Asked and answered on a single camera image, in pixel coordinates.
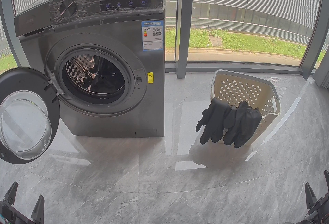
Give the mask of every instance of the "energy label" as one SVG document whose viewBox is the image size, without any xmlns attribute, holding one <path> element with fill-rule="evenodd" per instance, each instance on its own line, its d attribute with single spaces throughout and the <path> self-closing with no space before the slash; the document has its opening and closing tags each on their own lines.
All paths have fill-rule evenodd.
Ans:
<svg viewBox="0 0 329 224">
<path fill-rule="evenodd" d="M 143 50 L 163 50 L 163 21 L 142 21 Z"/>
</svg>

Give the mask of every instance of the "qr code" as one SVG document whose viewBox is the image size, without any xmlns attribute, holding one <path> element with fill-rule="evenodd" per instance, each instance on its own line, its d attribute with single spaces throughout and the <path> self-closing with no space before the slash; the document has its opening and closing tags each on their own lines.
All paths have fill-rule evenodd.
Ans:
<svg viewBox="0 0 329 224">
<path fill-rule="evenodd" d="M 161 36 L 162 28 L 153 28 L 153 36 Z"/>
</svg>

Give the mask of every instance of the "gray washing machine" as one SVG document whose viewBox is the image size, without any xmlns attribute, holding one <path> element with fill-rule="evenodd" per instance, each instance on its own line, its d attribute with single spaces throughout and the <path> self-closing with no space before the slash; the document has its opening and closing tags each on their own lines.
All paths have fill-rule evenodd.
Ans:
<svg viewBox="0 0 329 224">
<path fill-rule="evenodd" d="M 44 0 L 16 16 L 31 68 L 0 75 L 1 158 L 21 164 L 40 156 L 59 115 L 74 135 L 164 136 L 164 1 Z M 51 133 L 42 125 L 26 132 L 27 109 L 13 107 L 23 100 L 42 111 Z"/>
</svg>

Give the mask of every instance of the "door hinge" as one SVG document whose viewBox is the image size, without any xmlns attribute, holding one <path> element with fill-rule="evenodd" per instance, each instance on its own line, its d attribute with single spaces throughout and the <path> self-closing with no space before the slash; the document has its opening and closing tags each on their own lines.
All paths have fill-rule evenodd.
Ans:
<svg viewBox="0 0 329 224">
<path fill-rule="evenodd" d="M 58 83 L 56 81 L 55 74 L 53 72 L 51 72 L 51 71 L 48 71 L 48 74 L 49 74 L 49 78 L 50 78 L 49 84 L 53 84 L 53 86 L 57 90 L 56 96 L 58 96 L 58 95 L 64 95 L 63 90 L 60 88 L 60 86 L 58 85 Z"/>
</svg>

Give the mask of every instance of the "control knob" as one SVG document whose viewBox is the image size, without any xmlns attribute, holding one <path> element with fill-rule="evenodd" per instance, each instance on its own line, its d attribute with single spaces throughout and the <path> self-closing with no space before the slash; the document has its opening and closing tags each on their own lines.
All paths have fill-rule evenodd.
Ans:
<svg viewBox="0 0 329 224">
<path fill-rule="evenodd" d="M 60 15 L 68 18 L 72 16 L 77 9 L 77 5 L 74 0 L 64 0 L 60 5 Z"/>
</svg>

